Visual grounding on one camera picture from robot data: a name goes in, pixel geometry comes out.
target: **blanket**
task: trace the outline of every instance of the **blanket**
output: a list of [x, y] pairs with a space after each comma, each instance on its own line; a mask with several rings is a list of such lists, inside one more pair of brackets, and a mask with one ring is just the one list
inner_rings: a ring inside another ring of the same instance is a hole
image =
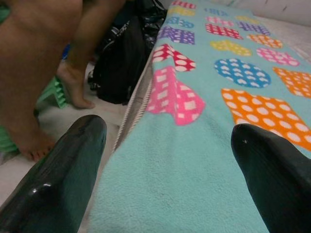
[[90, 233], [268, 232], [234, 159], [233, 127], [270, 130], [311, 158], [310, 65], [250, 11], [174, 1], [147, 111], [106, 166]]

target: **bare foot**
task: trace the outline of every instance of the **bare foot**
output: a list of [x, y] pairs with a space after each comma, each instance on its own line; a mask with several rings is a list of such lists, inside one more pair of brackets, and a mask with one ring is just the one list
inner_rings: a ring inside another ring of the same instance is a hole
[[54, 147], [54, 141], [40, 130], [34, 116], [23, 120], [1, 121], [21, 154], [30, 160], [39, 161]]
[[84, 72], [74, 69], [66, 62], [62, 62], [57, 70], [57, 76], [66, 86], [72, 104], [77, 108], [91, 109], [95, 107], [95, 104], [84, 99], [84, 75]]

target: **white floor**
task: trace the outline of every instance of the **white floor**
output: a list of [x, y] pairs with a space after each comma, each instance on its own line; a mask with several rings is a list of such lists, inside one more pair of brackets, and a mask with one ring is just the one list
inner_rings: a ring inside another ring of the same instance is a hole
[[[85, 89], [86, 98], [96, 104], [94, 109], [78, 110], [71, 105], [68, 105], [64, 109], [59, 109], [51, 98], [51, 100], [39, 106], [40, 125], [44, 131], [57, 140], [78, 118], [90, 114], [100, 116], [107, 124], [107, 142], [100, 167], [100, 171], [102, 171], [106, 161], [111, 155], [119, 126], [121, 125], [126, 111], [126, 106], [114, 105], [98, 99], [95, 93], [89, 90], [87, 84]], [[28, 161], [21, 155], [17, 155], [0, 165], [0, 206], [9, 197], [17, 184], [33, 165], [34, 162]]]

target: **black bag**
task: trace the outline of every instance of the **black bag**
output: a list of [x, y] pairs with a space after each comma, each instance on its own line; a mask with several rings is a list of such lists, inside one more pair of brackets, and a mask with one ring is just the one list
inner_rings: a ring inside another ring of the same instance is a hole
[[159, 8], [153, 0], [151, 3], [151, 8], [136, 7], [137, 16], [104, 46], [88, 78], [100, 99], [114, 104], [127, 104], [130, 100], [166, 16], [165, 10], [158, 14]]

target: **white wall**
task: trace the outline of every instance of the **white wall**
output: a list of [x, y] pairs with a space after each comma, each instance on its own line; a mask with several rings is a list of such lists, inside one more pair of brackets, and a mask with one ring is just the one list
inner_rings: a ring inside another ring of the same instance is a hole
[[[173, 0], [160, 0], [168, 7]], [[254, 15], [311, 26], [311, 0], [210, 0], [250, 9]]]

